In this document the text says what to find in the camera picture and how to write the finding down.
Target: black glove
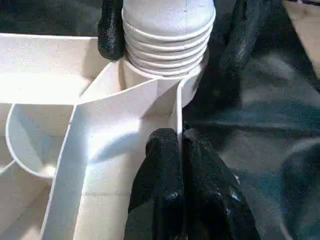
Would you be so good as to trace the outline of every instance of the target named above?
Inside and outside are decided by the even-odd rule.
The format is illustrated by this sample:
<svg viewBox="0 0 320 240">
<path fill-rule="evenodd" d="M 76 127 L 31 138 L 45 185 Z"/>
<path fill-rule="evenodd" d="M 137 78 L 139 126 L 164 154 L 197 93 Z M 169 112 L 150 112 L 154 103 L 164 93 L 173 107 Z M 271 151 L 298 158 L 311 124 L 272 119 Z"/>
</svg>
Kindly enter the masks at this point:
<svg viewBox="0 0 320 240">
<path fill-rule="evenodd" d="M 132 185 L 124 239 L 185 239 L 182 161 L 175 131 L 154 131 L 145 154 Z"/>
<path fill-rule="evenodd" d="M 98 24 L 98 50 L 106 59 L 118 60 L 124 55 L 122 7 L 123 0 L 103 0 L 102 3 L 102 14 Z"/>
<path fill-rule="evenodd" d="M 211 143 L 194 129 L 183 134 L 189 240 L 259 240 L 255 219 Z"/>
</svg>

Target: black rubber glove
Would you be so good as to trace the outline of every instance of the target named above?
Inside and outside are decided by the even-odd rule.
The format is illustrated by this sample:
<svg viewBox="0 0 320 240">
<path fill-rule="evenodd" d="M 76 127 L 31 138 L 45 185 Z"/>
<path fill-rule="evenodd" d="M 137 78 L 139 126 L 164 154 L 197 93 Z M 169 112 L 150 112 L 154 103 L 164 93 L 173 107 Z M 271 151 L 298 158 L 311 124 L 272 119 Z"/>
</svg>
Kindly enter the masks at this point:
<svg viewBox="0 0 320 240">
<path fill-rule="evenodd" d="M 123 0 L 103 0 L 102 3 L 102 14 L 98 24 L 98 50 L 106 59 L 118 60 L 124 55 L 122 7 Z"/>
<path fill-rule="evenodd" d="M 189 240 L 259 240 L 237 179 L 194 129 L 183 134 L 183 174 Z"/>
<path fill-rule="evenodd" d="M 154 131 L 132 185 L 125 240 L 182 240 L 184 182 L 177 134 Z"/>
</svg>

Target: white plastic divider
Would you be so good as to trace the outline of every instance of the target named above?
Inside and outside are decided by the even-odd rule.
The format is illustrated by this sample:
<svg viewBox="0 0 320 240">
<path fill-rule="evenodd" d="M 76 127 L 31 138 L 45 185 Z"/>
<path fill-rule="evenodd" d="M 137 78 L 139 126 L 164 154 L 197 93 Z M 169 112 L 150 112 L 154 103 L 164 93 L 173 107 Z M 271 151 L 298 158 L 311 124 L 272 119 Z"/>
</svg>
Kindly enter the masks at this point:
<svg viewBox="0 0 320 240">
<path fill-rule="evenodd" d="M 96 37 L 0 33 L 0 103 L 75 104 L 110 61 Z"/>
<path fill-rule="evenodd" d="M 135 76 L 124 77 L 129 89 L 74 108 L 41 239 L 123 239 L 132 182 L 148 137 L 158 128 L 173 128 L 181 136 L 181 106 L 192 99 L 207 61 L 208 55 L 184 77 L 148 80 L 152 75 L 140 75 L 124 59 L 123 75 L 130 70 Z"/>
</svg>

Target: black fabric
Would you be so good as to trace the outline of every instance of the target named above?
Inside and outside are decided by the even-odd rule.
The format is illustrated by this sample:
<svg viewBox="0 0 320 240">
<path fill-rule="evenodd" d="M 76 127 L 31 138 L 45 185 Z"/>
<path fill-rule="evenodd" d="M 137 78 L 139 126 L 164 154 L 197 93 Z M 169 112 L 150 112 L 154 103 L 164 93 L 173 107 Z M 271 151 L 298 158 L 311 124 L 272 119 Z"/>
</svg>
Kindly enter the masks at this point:
<svg viewBox="0 0 320 240">
<path fill-rule="evenodd" d="M 98 24 L 98 50 L 106 59 L 118 60 L 124 54 L 122 7 L 123 0 L 103 0 L 101 19 Z"/>
<path fill-rule="evenodd" d="M 1 0 L 0 32 L 97 36 L 102 0 Z"/>
<path fill-rule="evenodd" d="M 188 239 L 260 239 L 237 179 L 195 129 L 183 134 L 183 162 Z"/>
<path fill-rule="evenodd" d="M 154 131 L 132 185 L 125 240 L 184 239 L 184 183 L 177 134 Z"/>
<path fill-rule="evenodd" d="M 306 216 L 306 206 L 319 204 L 320 138 L 304 140 L 293 148 L 280 170 L 283 219 L 293 239 L 319 239 L 319 210 Z M 314 230 L 305 230 L 312 226 Z"/>
</svg>

